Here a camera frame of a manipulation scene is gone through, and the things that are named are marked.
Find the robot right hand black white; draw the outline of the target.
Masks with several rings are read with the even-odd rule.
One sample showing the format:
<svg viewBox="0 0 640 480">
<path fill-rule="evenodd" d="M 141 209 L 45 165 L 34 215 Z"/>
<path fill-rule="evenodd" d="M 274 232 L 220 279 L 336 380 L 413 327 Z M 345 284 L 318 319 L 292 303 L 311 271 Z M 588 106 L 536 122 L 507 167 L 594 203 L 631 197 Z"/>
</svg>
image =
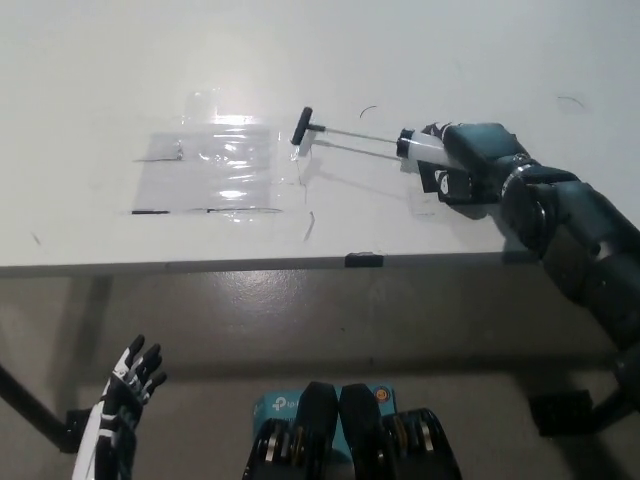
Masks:
<svg viewBox="0 0 640 480">
<path fill-rule="evenodd" d="M 450 206 L 495 204 L 509 175 L 531 161 L 517 137 L 500 123 L 433 123 L 422 132 L 442 141 L 459 163 L 435 174 L 438 199 Z"/>
</svg>

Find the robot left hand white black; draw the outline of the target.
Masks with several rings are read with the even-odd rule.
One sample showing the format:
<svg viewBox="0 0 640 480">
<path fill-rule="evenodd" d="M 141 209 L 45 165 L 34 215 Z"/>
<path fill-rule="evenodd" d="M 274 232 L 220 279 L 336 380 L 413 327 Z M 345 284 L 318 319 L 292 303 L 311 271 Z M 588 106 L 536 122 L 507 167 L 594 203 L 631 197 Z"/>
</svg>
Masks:
<svg viewBox="0 0 640 480">
<path fill-rule="evenodd" d="M 90 410 L 72 473 L 74 480 L 130 479 L 136 430 L 145 406 L 167 374 L 160 370 L 161 346 L 144 350 L 137 336 L 113 367 L 99 401 Z"/>
</svg>

